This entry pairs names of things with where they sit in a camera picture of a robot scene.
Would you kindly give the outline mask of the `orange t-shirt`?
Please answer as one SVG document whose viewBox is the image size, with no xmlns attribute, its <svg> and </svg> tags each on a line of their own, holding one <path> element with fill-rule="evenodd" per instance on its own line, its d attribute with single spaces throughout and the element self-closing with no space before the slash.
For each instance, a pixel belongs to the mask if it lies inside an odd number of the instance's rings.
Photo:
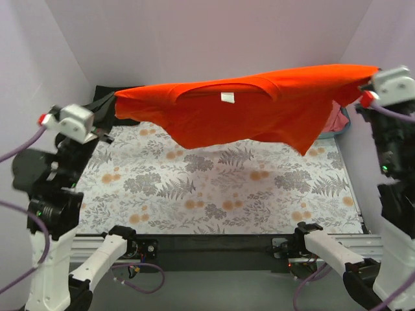
<svg viewBox="0 0 415 311">
<path fill-rule="evenodd" d="M 359 87 L 377 72 L 371 65 L 331 64 L 133 87 L 115 93 L 115 114 L 160 126 L 186 149 L 251 139 L 306 154 L 333 104 L 357 100 Z"/>
</svg>

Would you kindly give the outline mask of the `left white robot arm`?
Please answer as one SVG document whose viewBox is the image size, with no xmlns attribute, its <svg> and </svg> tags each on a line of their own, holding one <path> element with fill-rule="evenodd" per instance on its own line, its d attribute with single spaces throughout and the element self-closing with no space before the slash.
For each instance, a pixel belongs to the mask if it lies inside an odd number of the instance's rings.
<svg viewBox="0 0 415 311">
<path fill-rule="evenodd" d="M 55 152 L 25 143 L 13 152 L 13 187 L 29 197 L 27 229 L 34 266 L 25 310 L 87 310 L 93 291 L 119 259 L 138 251 L 135 231 L 117 225 L 76 270 L 70 252 L 77 233 L 84 195 L 76 186 L 100 142 L 112 143 L 115 96 L 91 104 L 55 106 L 39 119 L 41 130 L 56 132 Z"/>
</svg>

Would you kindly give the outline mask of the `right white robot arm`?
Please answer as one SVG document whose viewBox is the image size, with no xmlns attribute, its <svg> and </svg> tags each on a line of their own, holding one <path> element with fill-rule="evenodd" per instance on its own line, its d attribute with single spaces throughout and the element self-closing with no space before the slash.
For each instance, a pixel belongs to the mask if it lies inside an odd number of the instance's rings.
<svg viewBox="0 0 415 311">
<path fill-rule="evenodd" d="M 414 309 L 414 104 L 391 109 L 356 106 L 370 123 L 379 168 L 391 184 L 379 184 L 382 205 L 382 256 L 365 258 L 324 232 L 300 222 L 293 234 L 294 252 L 316 255 L 341 277 L 350 297 L 366 310 Z"/>
</svg>

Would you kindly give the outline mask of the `folded black t-shirt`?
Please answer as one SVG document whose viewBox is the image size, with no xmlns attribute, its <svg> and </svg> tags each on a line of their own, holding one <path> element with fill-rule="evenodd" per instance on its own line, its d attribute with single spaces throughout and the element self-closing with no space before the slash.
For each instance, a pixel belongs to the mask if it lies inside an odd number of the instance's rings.
<svg viewBox="0 0 415 311">
<path fill-rule="evenodd" d="M 110 110 L 113 112 L 112 125 L 114 127 L 116 126 L 137 126 L 140 124 L 139 121 L 135 121 L 132 119 L 119 119 L 115 116 L 115 97 L 113 94 L 117 91 L 122 91 L 125 89 L 132 89 L 135 87 L 141 87 L 141 86 L 122 86 L 122 87 L 112 87 L 112 86 L 102 86 L 102 85 L 95 86 L 95 92 L 93 96 L 94 102 L 98 100 L 102 100 L 103 98 L 112 99 L 112 103 L 110 104 Z"/>
</svg>

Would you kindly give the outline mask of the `floral table mat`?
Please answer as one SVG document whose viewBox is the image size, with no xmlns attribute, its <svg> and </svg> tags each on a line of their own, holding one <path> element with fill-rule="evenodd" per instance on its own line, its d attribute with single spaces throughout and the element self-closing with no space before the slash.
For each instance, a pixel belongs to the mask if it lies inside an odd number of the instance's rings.
<svg viewBox="0 0 415 311">
<path fill-rule="evenodd" d="M 314 142 L 306 155 L 251 140 L 186 150 L 160 127 L 112 130 L 79 183 L 78 230 L 115 225 L 139 233 L 291 233 L 299 222 L 361 233 L 362 219 L 338 146 Z"/>
</svg>

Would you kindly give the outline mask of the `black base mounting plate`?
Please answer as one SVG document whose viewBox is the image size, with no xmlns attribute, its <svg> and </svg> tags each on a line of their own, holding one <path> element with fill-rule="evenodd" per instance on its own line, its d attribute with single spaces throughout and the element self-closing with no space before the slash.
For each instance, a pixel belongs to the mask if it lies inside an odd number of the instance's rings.
<svg viewBox="0 0 415 311">
<path fill-rule="evenodd" d="M 136 235 L 124 259 L 143 259 L 164 271 L 288 272 L 306 254 L 293 234 Z"/>
</svg>

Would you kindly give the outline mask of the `pink t-shirt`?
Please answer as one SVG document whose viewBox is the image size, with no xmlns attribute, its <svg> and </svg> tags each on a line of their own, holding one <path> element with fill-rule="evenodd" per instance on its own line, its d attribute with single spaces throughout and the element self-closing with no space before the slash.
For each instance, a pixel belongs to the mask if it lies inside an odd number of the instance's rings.
<svg viewBox="0 0 415 311">
<path fill-rule="evenodd" d="M 331 135 L 341 132 L 349 124 L 346 110 L 337 102 L 332 101 L 331 113 L 326 121 L 321 135 Z"/>
</svg>

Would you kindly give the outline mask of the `aluminium rail frame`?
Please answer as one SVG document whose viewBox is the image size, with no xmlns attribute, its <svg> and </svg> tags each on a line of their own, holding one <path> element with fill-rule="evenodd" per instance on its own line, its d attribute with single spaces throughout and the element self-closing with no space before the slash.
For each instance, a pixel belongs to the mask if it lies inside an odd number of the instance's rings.
<svg viewBox="0 0 415 311">
<path fill-rule="evenodd" d="M 360 254 L 365 258 L 381 260 L 383 246 L 379 235 L 364 234 L 330 234 L 339 244 L 350 251 Z M 158 253 L 169 251 L 203 251 L 207 249 L 253 249 L 259 246 L 269 246 L 272 239 L 277 239 L 276 244 L 286 239 L 283 235 L 149 235 L 141 236 L 142 239 L 155 239 L 158 241 Z M 95 252 L 104 238 L 101 236 L 76 236 L 71 246 L 71 261 L 84 262 Z"/>
</svg>

